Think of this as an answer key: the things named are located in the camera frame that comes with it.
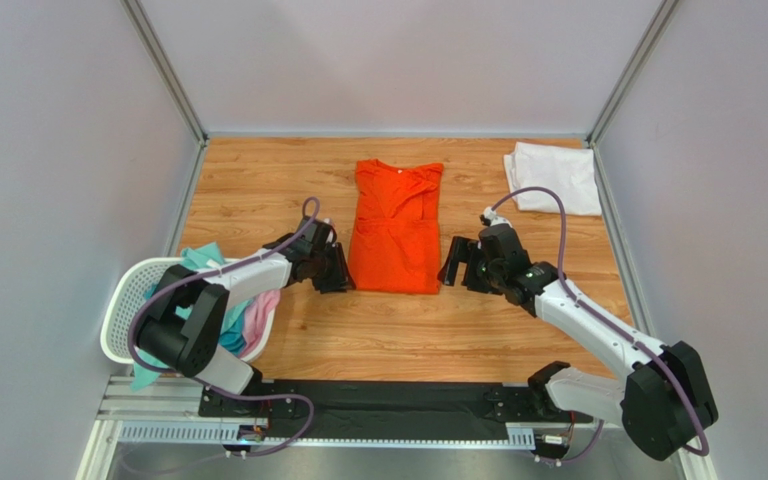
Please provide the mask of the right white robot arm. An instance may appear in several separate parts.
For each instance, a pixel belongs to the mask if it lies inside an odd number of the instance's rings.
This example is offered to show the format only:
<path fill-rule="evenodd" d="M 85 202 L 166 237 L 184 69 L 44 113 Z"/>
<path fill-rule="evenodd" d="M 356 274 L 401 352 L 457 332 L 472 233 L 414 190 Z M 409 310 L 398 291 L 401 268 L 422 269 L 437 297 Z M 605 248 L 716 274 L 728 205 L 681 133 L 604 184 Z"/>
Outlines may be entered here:
<path fill-rule="evenodd" d="M 535 410 L 555 415 L 584 413 L 620 426 L 654 460 L 675 452 L 708 453 L 706 430 L 719 419 L 698 351 L 686 342 L 669 345 L 627 325 L 579 289 L 558 265 L 534 262 L 512 226 L 485 227 L 476 239 L 456 236 L 438 278 L 445 286 L 500 295 L 550 324 L 596 357 L 610 376 L 587 374 L 552 362 L 527 381 Z"/>

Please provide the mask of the white laundry basket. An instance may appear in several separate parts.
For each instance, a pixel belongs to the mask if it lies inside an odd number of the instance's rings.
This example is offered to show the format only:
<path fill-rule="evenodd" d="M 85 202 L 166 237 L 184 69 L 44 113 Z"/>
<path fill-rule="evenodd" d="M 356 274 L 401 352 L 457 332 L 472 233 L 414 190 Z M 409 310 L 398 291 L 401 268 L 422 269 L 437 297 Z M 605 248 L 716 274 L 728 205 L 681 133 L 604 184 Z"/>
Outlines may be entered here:
<path fill-rule="evenodd" d="M 229 307 L 287 285 L 289 262 L 280 254 L 265 259 L 261 255 L 257 252 L 244 259 L 232 259 L 228 265 L 219 268 L 217 275 L 206 279 L 229 292 Z M 145 294 L 149 288 L 158 284 L 166 270 L 180 262 L 177 257 L 150 258 L 131 267 L 121 278 L 101 329 L 101 349 L 110 360 L 124 365 L 134 363 L 127 347 L 130 323 L 146 302 Z"/>

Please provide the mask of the aluminium rail frame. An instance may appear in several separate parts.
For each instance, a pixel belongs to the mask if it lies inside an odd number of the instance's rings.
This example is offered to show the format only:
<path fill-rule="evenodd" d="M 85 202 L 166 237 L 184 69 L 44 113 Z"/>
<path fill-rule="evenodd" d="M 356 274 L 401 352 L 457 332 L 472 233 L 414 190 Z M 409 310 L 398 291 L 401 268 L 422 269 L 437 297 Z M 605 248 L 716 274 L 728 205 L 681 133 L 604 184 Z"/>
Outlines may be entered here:
<path fill-rule="evenodd" d="M 265 380 L 235 400 L 190 379 L 106 388 L 81 479 L 709 479 L 524 384 Z"/>

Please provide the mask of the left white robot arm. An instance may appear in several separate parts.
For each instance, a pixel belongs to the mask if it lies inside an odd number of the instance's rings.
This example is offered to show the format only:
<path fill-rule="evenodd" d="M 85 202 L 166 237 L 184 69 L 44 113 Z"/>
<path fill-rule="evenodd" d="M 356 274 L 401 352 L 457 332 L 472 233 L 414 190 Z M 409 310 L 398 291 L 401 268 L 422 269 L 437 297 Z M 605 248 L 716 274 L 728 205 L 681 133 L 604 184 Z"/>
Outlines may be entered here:
<path fill-rule="evenodd" d="M 296 232 L 241 260 L 202 271 L 174 264 L 131 321 L 131 357 L 141 363 L 147 353 L 174 373 L 224 394 L 241 394 L 259 373 L 221 346 L 227 310 L 306 280 L 320 293 L 354 287 L 334 227 L 310 216 Z"/>

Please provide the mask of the folded white t-shirt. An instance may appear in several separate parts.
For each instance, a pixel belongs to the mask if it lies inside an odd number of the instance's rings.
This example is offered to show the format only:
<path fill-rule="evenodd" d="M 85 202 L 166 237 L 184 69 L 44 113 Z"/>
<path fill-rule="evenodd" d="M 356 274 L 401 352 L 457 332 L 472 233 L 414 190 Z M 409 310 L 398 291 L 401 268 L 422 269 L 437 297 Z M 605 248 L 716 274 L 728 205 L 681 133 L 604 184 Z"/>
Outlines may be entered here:
<path fill-rule="evenodd" d="M 503 156 L 503 168 L 510 191 L 543 187 L 561 199 L 568 215 L 602 216 L 591 149 L 517 142 Z"/>

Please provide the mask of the teal t-shirt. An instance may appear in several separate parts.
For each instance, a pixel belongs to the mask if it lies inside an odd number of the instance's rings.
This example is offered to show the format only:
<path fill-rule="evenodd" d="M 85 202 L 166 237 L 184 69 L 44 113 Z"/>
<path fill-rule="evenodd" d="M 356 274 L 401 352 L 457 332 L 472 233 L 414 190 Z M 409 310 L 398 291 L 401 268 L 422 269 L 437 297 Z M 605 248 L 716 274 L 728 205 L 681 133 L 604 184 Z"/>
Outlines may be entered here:
<path fill-rule="evenodd" d="M 180 260 L 147 291 L 129 327 L 133 391 L 150 386 L 164 373 L 216 385 L 223 366 L 240 364 L 244 310 L 250 302 L 229 307 L 228 291 L 203 279 L 228 261 L 216 243 L 186 248 Z"/>

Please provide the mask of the pink t-shirt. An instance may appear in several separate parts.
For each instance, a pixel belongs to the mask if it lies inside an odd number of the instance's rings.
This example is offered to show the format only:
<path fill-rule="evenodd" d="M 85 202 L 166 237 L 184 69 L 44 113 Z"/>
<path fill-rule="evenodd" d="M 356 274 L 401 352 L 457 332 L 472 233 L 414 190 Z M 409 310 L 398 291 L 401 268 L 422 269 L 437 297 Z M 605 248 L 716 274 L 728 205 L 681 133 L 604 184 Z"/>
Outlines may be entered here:
<path fill-rule="evenodd" d="M 243 360 L 255 360 L 264 350 L 280 300 L 280 290 L 269 290 L 257 295 L 245 308 L 242 330 L 245 346 L 239 353 Z"/>

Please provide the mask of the orange t-shirt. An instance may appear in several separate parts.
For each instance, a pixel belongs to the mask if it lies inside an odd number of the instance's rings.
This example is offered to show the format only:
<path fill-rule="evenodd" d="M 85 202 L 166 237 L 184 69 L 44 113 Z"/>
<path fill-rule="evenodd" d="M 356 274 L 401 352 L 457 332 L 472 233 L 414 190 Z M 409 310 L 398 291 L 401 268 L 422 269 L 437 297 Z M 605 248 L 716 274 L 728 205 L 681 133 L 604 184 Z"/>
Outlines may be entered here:
<path fill-rule="evenodd" d="M 435 295 L 441 267 L 439 202 L 444 166 L 356 164 L 358 199 L 349 249 L 356 288 Z"/>

